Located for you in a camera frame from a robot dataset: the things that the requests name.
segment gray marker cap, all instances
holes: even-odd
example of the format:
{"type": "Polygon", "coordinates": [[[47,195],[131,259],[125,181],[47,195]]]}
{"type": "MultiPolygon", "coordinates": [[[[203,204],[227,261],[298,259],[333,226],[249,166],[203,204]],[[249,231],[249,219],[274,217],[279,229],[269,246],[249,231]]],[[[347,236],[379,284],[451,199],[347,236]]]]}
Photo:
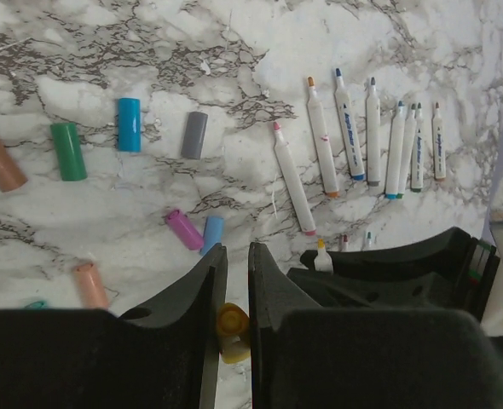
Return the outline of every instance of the gray marker cap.
{"type": "Polygon", "coordinates": [[[183,136],[182,156],[188,159],[200,159],[202,143],[206,133],[208,115],[202,112],[190,112],[183,136]]]}

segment light blue marker cap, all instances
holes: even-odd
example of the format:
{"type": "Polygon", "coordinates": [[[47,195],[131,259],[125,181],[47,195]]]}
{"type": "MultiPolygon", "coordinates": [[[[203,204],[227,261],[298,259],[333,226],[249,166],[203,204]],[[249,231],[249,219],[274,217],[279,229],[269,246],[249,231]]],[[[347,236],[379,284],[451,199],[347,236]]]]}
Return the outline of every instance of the light blue marker cap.
{"type": "Polygon", "coordinates": [[[140,127],[140,100],[121,98],[119,100],[119,151],[140,152],[142,150],[140,127]]]}
{"type": "Polygon", "coordinates": [[[225,221],[219,216],[208,216],[204,227],[204,247],[200,249],[200,255],[206,254],[215,244],[221,243],[223,226],[225,221]]]}

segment marble surface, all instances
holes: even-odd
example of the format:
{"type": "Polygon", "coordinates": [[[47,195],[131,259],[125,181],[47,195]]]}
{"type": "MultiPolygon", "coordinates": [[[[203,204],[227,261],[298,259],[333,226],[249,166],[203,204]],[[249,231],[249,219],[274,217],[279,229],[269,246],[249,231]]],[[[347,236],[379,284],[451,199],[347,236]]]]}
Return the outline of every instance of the marble surface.
{"type": "MultiPolygon", "coordinates": [[[[43,298],[80,305],[69,274],[95,260],[115,314],[165,288],[199,259],[163,216],[226,219],[227,299],[247,309],[246,258],[266,243],[283,270],[314,240],[299,232],[273,153],[279,120],[318,234],[335,249],[403,245],[453,225],[480,235],[503,125],[499,0],[0,1],[0,137],[30,181],[0,193],[0,308],[43,298]],[[332,93],[350,86],[362,151],[368,78],[381,95],[383,163],[398,99],[440,101],[448,178],[384,199],[349,178],[332,93]],[[318,84],[342,186],[322,192],[306,113],[318,84]],[[119,97],[142,102],[142,153],[116,151],[119,97]],[[179,157],[187,112],[209,115],[200,161],[179,157]],[[75,122],[89,179],[60,180],[49,124],[75,122]]],[[[217,407],[251,407],[249,362],[221,365],[217,407]]]]}

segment white marker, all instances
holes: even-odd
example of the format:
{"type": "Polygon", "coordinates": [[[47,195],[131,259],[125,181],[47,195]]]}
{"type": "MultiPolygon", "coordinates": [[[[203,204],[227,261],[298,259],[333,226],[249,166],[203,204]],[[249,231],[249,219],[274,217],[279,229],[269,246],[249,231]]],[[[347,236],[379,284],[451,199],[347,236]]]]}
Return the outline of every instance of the white marker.
{"type": "Polygon", "coordinates": [[[399,169],[399,188],[397,198],[402,199],[407,187],[408,172],[411,166],[411,155],[413,154],[414,137],[416,136],[416,119],[414,112],[416,106],[413,104],[405,122],[405,132],[403,133],[402,166],[399,169]]]}
{"type": "Polygon", "coordinates": [[[335,171],[335,163],[333,162],[333,153],[329,144],[329,135],[326,129],[326,120],[323,118],[323,105],[321,104],[314,79],[309,77],[309,109],[310,124],[312,125],[312,134],[314,136],[314,144],[318,153],[318,162],[320,163],[321,179],[323,180],[323,188],[326,195],[330,198],[338,197],[338,182],[337,172],[335,171]]]}
{"type": "Polygon", "coordinates": [[[343,234],[343,237],[341,237],[340,240],[340,250],[343,252],[348,251],[350,247],[350,243],[348,241],[348,234],[343,234]]]}
{"type": "Polygon", "coordinates": [[[397,104],[397,114],[391,123],[390,151],[388,153],[388,170],[386,171],[387,199],[397,199],[399,189],[399,169],[402,167],[403,131],[405,130],[404,105],[397,104]]]}
{"type": "Polygon", "coordinates": [[[424,118],[422,117],[422,104],[416,110],[416,138],[413,146],[413,159],[411,163],[411,191],[422,192],[424,187],[424,118]]]}
{"type": "Polygon", "coordinates": [[[365,236],[365,243],[363,243],[363,250],[371,250],[373,248],[373,237],[371,237],[371,232],[367,232],[365,236]]]}
{"type": "Polygon", "coordinates": [[[380,184],[380,99],[377,86],[371,78],[369,96],[367,98],[367,183],[376,187],[380,184]]]}
{"type": "Polygon", "coordinates": [[[343,74],[338,68],[335,72],[337,73],[335,100],[337,101],[338,121],[343,130],[350,175],[354,180],[362,181],[365,179],[365,169],[363,169],[363,160],[361,159],[360,137],[357,134],[356,121],[352,112],[352,100],[350,93],[344,86],[343,74]]]}
{"type": "Polygon", "coordinates": [[[287,191],[289,197],[292,198],[293,208],[297,213],[297,219],[301,230],[307,236],[314,236],[316,234],[316,225],[310,213],[309,202],[304,194],[303,183],[297,173],[295,162],[293,162],[292,151],[289,149],[289,142],[284,139],[280,126],[275,122],[275,153],[278,158],[278,164],[286,181],[287,191]]]}
{"type": "Polygon", "coordinates": [[[435,166],[436,181],[444,181],[447,177],[447,166],[445,165],[445,142],[443,140],[443,128],[439,102],[436,102],[436,113],[433,116],[433,164],[435,166]]]}
{"type": "Polygon", "coordinates": [[[333,260],[327,254],[326,245],[322,239],[318,239],[318,255],[314,259],[314,269],[316,271],[333,273],[333,260]]]}

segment purple marker cap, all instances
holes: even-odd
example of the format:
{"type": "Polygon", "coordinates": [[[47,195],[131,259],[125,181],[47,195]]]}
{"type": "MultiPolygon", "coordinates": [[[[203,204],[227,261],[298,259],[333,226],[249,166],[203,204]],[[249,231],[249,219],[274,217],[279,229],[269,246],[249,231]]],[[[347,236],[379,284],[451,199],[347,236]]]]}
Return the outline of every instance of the purple marker cap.
{"type": "Polygon", "coordinates": [[[181,210],[176,209],[172,211],[165,220],[166,224],[170,226],[172,231],[188,249],[199,250],[204,246],[204,239],[202,239],[199,231],[181,210]]]}

